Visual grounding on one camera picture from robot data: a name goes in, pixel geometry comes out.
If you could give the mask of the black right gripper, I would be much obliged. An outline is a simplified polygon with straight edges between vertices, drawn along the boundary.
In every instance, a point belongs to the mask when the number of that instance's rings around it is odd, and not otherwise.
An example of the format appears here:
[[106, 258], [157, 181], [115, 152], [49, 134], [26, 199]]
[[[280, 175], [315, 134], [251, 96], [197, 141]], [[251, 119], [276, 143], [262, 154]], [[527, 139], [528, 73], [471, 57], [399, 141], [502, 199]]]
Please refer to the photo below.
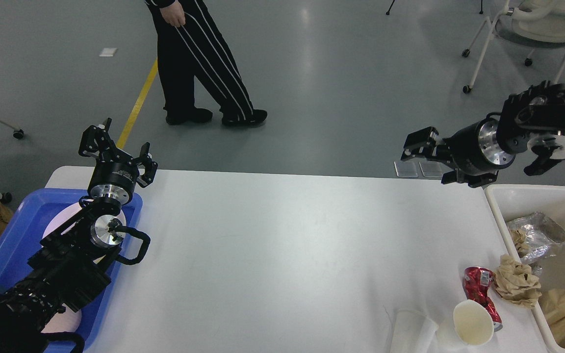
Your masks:
[[496, 135], [498, 121], [486, 118], [442, 139], [433, 126], [408, 134], [400, 161], [424, 158], [435, 162], [453, 162], [456, 169], [442, 175], [441, 183], [467, 184], [479, 188], [496, 182], [498, 170], [515, 161], [500, 147]]

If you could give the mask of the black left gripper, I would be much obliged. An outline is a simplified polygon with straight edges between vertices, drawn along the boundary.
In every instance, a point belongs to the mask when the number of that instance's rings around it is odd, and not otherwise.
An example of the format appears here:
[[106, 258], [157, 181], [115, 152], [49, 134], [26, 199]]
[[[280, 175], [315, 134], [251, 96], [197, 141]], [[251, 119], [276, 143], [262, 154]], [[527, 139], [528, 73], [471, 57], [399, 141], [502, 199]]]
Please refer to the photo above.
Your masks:
[[[146, 188], [153, 183], [158, 163], [150, 155], [150, 142], [141, 146], [138, 157], [119, 161], [121, 150], [108, 134], [112, 123], [90, 125], [81, 135], [78, 155], [96, 159], [96, 165], [88, 184], [88, 196], [93, 199], [108, 197], [126, 205], [132, 201], [135, 184]], [[139, 174], [139, 167], [144, 172]]]

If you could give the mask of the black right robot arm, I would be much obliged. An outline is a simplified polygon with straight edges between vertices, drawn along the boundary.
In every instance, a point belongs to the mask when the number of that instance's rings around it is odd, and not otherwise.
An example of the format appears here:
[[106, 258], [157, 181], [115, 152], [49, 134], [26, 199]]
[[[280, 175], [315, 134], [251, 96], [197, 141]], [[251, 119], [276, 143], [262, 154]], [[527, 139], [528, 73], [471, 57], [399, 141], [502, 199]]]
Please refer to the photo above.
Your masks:
[[442, 184], [466, 183], [471, 188], [496, 182], [516, 155], [531, 151], [536, 159], [524, 168], [542, 175], [565, 161], [565, 83], [547, 80], [511, 94], [500, 111], [442, 138], [433, 126], [410, 133], [400, 160], [422, 158], [449, 168]]

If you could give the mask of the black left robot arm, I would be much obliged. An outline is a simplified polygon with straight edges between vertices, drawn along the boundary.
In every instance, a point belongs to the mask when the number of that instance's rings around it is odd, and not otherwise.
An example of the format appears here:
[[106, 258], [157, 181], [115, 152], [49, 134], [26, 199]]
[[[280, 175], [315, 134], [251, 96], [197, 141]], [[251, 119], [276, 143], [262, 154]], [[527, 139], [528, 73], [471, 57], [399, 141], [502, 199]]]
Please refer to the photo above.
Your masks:
[[158, 165], [150, 143], [136, 158], [116, 147], [108, 134], [111, 122], [91, 125], [81, 136], [78, 153], [96, 159], [88, 194], [78, 201], [81, 209], [41, 239], [41, 249], [27, 262], [31, 273], [0, 294], [0, 353], [42, 353], [63, 341], [81, 353], [85, 340], [78, 333], [45, 333], [45, 326], [58, 313], [92, 303], [110, 285], [112, 264], [138, 264], [148, 251], [150, 237], [118, 215], [136, 185], [154, 181]]

